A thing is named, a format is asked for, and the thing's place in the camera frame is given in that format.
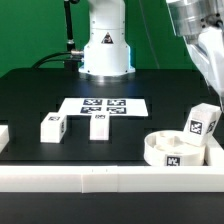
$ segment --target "green backdrop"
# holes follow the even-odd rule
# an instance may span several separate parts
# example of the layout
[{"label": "green backdrop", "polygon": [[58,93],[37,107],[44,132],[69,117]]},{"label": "green backdrop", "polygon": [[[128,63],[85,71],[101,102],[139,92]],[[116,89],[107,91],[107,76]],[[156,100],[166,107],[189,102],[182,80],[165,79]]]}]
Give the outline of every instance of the green backdrop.
[{"label": "green backdrop", "polygon": [[[126,41],[133,65],[157,68],[147,38],[147,26],[161,69],[191,69],[183,38],[175,37],[165,0],[126,0]],[[74,39],[82,49],[89,39],[88,2],[72,5]],[[0,7],[0,76],[13,68],[30,67],[40,58],[66,50],[63,0],[8,1]]]}]

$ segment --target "white block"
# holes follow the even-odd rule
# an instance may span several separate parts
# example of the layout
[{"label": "white block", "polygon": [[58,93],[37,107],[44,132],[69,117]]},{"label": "white block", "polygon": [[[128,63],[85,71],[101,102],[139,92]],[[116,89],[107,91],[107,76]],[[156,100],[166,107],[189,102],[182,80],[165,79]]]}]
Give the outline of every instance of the white block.
[{"label": "white block", "polygon": [[93,112],[90,120],[90,140],[109,140],[109,112]]},{"label": "white block", "polygon": [[117,186],[117,166],[83,168],[82,193],[117,192]]},{"label": "white block", "polygon": [[82,192],[81,168],[1,166],[0,192]]},{"label": "white block", "polygon": [[0,125],[0,153],[9,142],[8,125]]},{"label": "white block", "polygon": [[206,144],[205,160],[208,166],[224,167],[224,151],[214,137]]},{"label": "white block", "polygon": [[202,146],[212,136],[221,116],[220,107],[202,103],[191,109],[184,128],[183,141]]},{"label": "white block", "polygon": [[49,113],[41,123],[41,142],[60,143],[67,129],[67,116]]}]

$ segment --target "metal rod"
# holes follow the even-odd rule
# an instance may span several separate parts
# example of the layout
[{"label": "metal rod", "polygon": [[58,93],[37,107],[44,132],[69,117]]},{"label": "metal rod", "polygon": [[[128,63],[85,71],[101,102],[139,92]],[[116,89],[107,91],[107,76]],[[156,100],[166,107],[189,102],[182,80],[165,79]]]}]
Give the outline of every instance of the metal rod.
[{"label": "metal rod", "polygon": [[75,42],[73,40],[73,29],[72,29],[72,17],[71,17],[71,8],[69,0],[64,0],[65,8],[65,18],[66,18],[66,29],[67,29],[67,50],[71,51],[75,49]]}]

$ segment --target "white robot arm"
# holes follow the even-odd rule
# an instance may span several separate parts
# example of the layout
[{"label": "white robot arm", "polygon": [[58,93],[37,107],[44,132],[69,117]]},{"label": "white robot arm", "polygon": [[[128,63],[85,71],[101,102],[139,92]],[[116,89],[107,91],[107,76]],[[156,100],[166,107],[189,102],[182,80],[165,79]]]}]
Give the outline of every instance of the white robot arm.
[{"label": "white robot arm", "polygon": [[81,77],[96,81],[120,80],[135,72],[125,42],[124,0],[88,0],[90,40],[84,48]]},{"label": "white robot arm", "polygon": [[166,0],[174,32],[220,97],[224,111],[224,0]]}]

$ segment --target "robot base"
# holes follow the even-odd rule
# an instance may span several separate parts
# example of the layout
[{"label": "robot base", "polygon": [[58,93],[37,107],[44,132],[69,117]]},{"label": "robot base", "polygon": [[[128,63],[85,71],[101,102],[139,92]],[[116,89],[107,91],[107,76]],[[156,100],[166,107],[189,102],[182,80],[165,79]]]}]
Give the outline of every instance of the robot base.
[{"label": "robot base", "polygon": [[107,83],[107,82],[122,82],[132,80],[135,78],[135,68],[130,68],[127,73],[116,75],[93,75],[86,73],[83,68],[79,69],[79,77],[93,82]]}]

